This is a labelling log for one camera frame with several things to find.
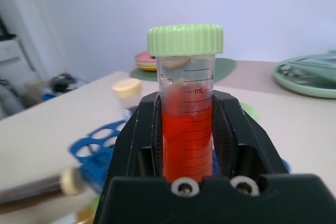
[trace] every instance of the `brown tube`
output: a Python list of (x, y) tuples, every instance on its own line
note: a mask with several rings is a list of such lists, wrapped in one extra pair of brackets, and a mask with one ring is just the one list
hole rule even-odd
[(77, 169), (65, 170), (61, 175), (0, 191), (0, 214), (35, 206), (45, 200), (76, 195), (82, 190), (82, 180)]

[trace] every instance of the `green screw cap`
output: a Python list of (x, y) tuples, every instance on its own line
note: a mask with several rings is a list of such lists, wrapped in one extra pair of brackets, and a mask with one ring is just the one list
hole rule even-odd
[(148, 54), (156, 57), (221, 54), (223, 45), (223, 28), (214, 24), (160, 26), (147, 33)]

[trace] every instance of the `red liquid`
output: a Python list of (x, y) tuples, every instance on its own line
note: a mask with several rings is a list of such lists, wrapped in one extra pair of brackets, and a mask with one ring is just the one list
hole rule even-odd
[(195, 89), (174, 90), (162, 110), (163, 175), (168, 182), (180, 177), (200, 182), (212, 175), (212, 100), (204, 89), (195, 95)]

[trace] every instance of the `pink plate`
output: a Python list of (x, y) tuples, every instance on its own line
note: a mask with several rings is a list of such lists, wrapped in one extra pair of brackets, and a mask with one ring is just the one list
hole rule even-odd
[(137, 54), (134, 58), (136, 62), (139, 63), (156, 63), (156, 60), (150, 57), (147, 52), (141, 52)]

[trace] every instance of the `table surface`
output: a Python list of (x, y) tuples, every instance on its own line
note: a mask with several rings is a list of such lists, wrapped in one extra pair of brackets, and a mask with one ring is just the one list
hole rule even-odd
[[(253, 74), (260, 83), (253, 83), (254, 88), (251, 88), (249, 78), (243, 80), (243, 72), (237, 68), (232, 75), (217, 82), (220, 86), (214, 89), (230, 93), (241, 102), (254, 106), (260, 115), (259, 124), (268, 133), (280, 156), (289, 162), (292, 172), (319, 175), (336, 195), (336, 170), (333, 166), (336, 160), (336, 102), (282, 90), (271, 79), (268, 80), (270, 76), (262, 73)], [(0, 189), (78, 166), (67, 152), (68, 146), (98, 127), (122, 118), (111, 85), (127, 77), (125, 72), (115, 72), (0, 121)], [(142, 83), (143, 95), (157, 91), (156, 82)], [(79, 196), (59, 198), (2, 215), (0, 223), (49, 223), (74, 212), (94, 196), (88, 188)]]

